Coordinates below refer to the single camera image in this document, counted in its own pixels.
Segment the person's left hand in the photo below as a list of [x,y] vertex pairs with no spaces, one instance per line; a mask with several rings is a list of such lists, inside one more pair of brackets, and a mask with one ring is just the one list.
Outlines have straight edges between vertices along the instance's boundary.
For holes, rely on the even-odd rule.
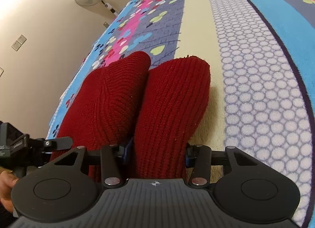
[[11,191],[19,179],[8,171],[3,171],[0,176],[0,199],[3,207],[10,213],[13,212]]

